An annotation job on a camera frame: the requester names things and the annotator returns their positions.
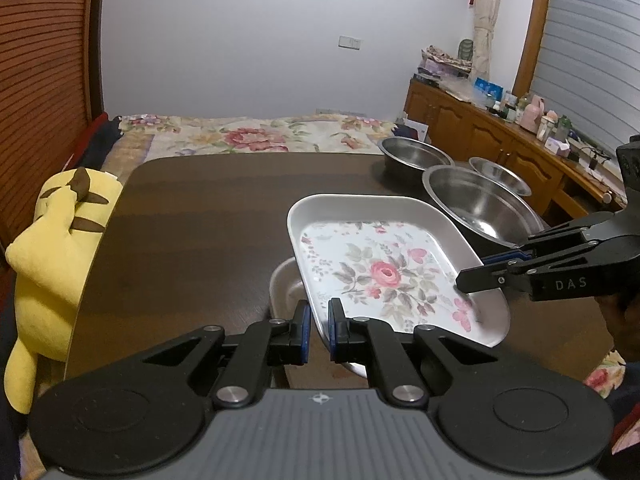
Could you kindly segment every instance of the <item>orange slatted door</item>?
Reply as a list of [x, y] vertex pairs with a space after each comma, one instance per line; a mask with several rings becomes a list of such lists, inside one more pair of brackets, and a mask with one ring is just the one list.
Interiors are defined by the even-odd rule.
[[87, 124], [88, 0], [0, 0], [0, 240], [33, 220]]

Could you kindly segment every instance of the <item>bowl rim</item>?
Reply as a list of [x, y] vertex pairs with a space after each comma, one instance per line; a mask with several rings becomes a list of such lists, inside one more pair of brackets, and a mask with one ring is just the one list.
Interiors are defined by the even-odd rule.
[[524, 208], [526, 210], [529, 211], [529, 213], [532, 214], [532, 217], [535, 218], [536, 223], [538, 225], [538, 227], [540, 227], [540, 231], [541, 232], [545, 229], [545, 225], [542, 223], [542, 220], [540, 219], [540, 216], [538, 216], [538, 213], [536, 213], [535, 211], [533, 211], [533, 209], [531, 208], [531, 206], [529, 204], [527, 204], [521, 197], [519, 197], [518, 195], [516, 195], [511, 189], [509, 189], [508, 187], [502, 186], [501, 184], [498, 184], [495, 180], [491, 180], [490, 178], [488, 178], [487, 176], [484, 176], [482, 173], [478, 173], [477, 171], [474, 170], [469, 170], [467, 168], [461, 168], [460, 166], [447, 166], [445, 164], [440, 164], [438, 166], [431, 166], [428, 170], [426, 170], [423, 174], [422, 174], [422, 186], [424, 187], [425, 191], [428, 193], [428, 195], [431, 197], [431, 199], [438, 204], [438, 207], [442, 208], [442, 210], [447, 214], [450, 215], [451, 217], [453, 217], [457, 222], [460, 222], [463, 226], [465, 226], [467, 229], [469, 229], [470, 231], [473, 231], [475, 234], [481, 236], [482, 238], [484, 238], [485, 240], [489, 240], [490, 242], [495, 242], [497, 244], [503, 245], [505, 247], [509, 247], [509, 248], [516, 248], [519, 247], [518, 244], [515, 244], [513, 242], [508, 242], [506, 240], [500, 240], [500, 238], [494, 238], [492, 236], [489, 236], [488, 234], [486, 234], [484, 231], [481, 231], [480, 229], [477, 229], [471, 225], [468, 224], [468, 222], [466, 222], [465, 220], [463, 220], [462, 218], [460, 218], [460, 216], [458, 216], [456, 213], [454, 213], [442, 200], [439, 199], [439, 197], [436, 195], [436, 193], [433, 191], [433, 188], [431, 187], [430, 184], [430, 178], [431, 175], [433, 173], [435, 173], [436, 171], [442, 170], [443, 168], [446, 169], [450, 169], [450, 170], [455, 170], [455, 171], [461, 171], [463, 173], [470, 173], [473, 174], [475, 176], [478, 176], [480, 178], [484, 178], [485, 180], [487, 180], [488, 182], [491, 182], [494, 186], [499, 186], [502, 189], [506, 190], [508, 193], [511, 193], [511, 195], [513, 195], [513, 197], [520, 202], [521, 205], [524, 206]]
[[531, 196], [531, 188], [529, 187], [529, 184], [527, 184], [521, 176], [519, 176], [516, 173], [513, 173], [513, 171], [509, 170], [508, 168], [505, 168], [503, 165], [498, 164], [497, 162], [494, 162], [492, 160], [489, 160], [488, 158], [484, 158], [483, 156], [472, 156], [468, 160], [468, 162], [469, 162], [469, 165], [474, 169], [474, 171], [476, 171], [477, 173], [481, 174], [482, 176], [486, 176], [486, 175], [484, 173], [482, 173], [478, 168], [476, 168], [476, 162], [481, 162], [482, 164], [488, 163], [490, 166], [493, 166], [494, 168], [500, 168], [505, 173], [510, 174], [516, 181], [518, 181], [520, 183], [520, 185], [523, 186], [524, 192], [523, 193], [518, 193], [518, 192], [514, 191], [513, 189], [511, 189], [506, 184], [503, 184], [501, 182], [498, 182], [497, 180], [494, 180], [494, 182], [496, 184], [507, 188], [509, 191], [514, 192], [518, 196]]
[[408, 166], [409, 168], [414, 168], [414, 170], [425, 171], [425, 170], [428, 170], [429, 168], [423, 168], [421, 166], [418, 166], [417, 164], [412, 164], [410, 162], [407, 162], [406, 160], [402, 160], [402, 158], [400, 158], [398, 156], [395, 156], [393, 153], [391, 153], [384, 146], [384, 142], [386, 140], [388, 140], [388, 139], [402, 139], [402, 142], [407, 142], [409, 144], [415, 144], [415, 145], [420, 146], [420, 147], [426, 146], [429, 150], [433, 150], [434, 152], [437, 152], [440, 155], [444, 156], [447, 159], [447, 161], [449, 162], [448, 164], [438, 164], [438, 166], [454, 166], [455, 165], [455, 163], [453, 162], [453, 159], [449, 155], [447, 155], [445, 152], [443, 152], [442, 150], [439, 150], [438, 148], [436, 148], [432, 144], [427, 144], [426, 142], [422, 142], [421, 140], [415, 140], [415, 139], [412, 139], [410, 137], [390, 136], [390, 137], [385, 137], [384, 139], [380, 139], [378, 141], [378, 147], [379, 147], [379, 149], [380, 149], [380, 151], [382, 153], [384, 153], [386, 156], [392, 158], [396, 162], [400, 162], [401, 164], [404, 164], [405, 166]]

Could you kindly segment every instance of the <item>gray ribbed panel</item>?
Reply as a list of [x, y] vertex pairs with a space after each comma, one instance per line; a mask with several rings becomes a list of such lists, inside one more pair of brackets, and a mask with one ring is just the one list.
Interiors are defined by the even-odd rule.
[[531, 91], [611, 151], [640, 132], [640, 0], [549, 0]]
[[[268, 390], [223, 412], [187, 454], [137, 480], [504, 480], [459, 456], [424, 413], [384, 404], [375, 390]], [[50, 471], [46, 480], [71, 480]], [[554, 480], [603, 480], [590, 470]]]

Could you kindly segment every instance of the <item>human hand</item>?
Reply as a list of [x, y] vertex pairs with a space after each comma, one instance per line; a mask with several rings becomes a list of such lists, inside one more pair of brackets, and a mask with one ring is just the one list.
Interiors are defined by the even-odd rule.
[[627, 362], [640, 361], [640, 294], [633, 298], [626, 310], [620, 308], [617, 294], [600, 296], [595, 300], [618, 353]]

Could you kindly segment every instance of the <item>crosshair logo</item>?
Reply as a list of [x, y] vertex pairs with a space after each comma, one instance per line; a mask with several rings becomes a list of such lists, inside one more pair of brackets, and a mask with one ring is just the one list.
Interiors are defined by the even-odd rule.
[[317, 402], [318, 404], [324, 404], [329, 402], [333, 397], [329, 397], [327, 394], [319, 392], [315, 394], [313, 397], [309, 397], [313, 402]]

